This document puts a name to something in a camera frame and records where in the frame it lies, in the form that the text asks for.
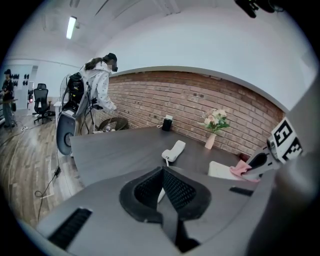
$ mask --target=white paper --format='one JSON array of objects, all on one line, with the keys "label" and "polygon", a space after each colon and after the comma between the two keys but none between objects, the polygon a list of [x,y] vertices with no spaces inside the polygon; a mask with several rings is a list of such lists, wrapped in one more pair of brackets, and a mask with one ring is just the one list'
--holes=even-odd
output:
[{"label": "white paper", "polygon": [[243,179],[233,175],[230,171],[229,166],[223,165],[215,161],[211,161],[209,164],[208,176],[226,180],[244,181]]}]

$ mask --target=vent grille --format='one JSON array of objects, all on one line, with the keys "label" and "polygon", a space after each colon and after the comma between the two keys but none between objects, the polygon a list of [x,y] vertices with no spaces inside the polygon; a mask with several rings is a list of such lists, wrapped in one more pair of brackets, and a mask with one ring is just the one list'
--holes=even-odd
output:
[{"label": "vent grille", "polygon": [[86,223],[92,211],[88,209],[78,208],[50,237],[49,241],[66,249],[77,233]]}]

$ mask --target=wooden floor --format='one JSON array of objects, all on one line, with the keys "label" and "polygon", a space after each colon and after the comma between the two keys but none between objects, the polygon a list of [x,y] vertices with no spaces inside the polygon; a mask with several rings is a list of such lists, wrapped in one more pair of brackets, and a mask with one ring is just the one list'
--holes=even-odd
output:
[{"label": "wooden floor", "polygon": [[[25,114],[16,112],[18,127],[0,128],[0,145],[17,135],[0,146],[0,184],[16,217],[35,227],[41,202],[35,191],[46,189],[58,166],[56,124],[53,117],[45,124],[40,121],[34,125],[35,117]],[[84,187],[74,159],[60,153],[58,156],[61,173],[44,195],[40,220]]]}]

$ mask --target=qr-like marker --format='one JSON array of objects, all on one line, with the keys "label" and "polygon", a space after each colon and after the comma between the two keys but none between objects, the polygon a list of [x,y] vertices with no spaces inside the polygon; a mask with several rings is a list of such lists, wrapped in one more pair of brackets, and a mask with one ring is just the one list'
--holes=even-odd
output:
[{"label": "qr-like marker", "polygon": [[279,147],[292,134],[292,129],[286,120],[279,126],[274,133],[277,147]]},{"label": "qr-like marker", "polygon": [[294,138],[292,144],[288,148],[288,150],[284,153],[283,159],[285,161],[295,159],[302,153],[302,147],[297,137]]}]

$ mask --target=black vent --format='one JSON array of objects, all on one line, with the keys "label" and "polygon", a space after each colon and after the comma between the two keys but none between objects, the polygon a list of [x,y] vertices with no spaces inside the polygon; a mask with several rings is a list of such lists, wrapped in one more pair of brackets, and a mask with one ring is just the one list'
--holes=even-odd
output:
[{"label": "black vent", "polygon": [[176,178],[168,171],[164,172],[163,187],[176,210],[189,204],[196,196],[196,190],[192,186]]},{"label": "black vent", "polygon": [[157,209],[159,193],[162,189],[162,171],[158,171],[155,175],[147,178],[134,190],[135,198],[145,206]]},{"label": "black vent", "polygon": [[50,237],[49,241],[66,249],[77,233],[88,220],[92,212],[88,209],[78,208]]}]

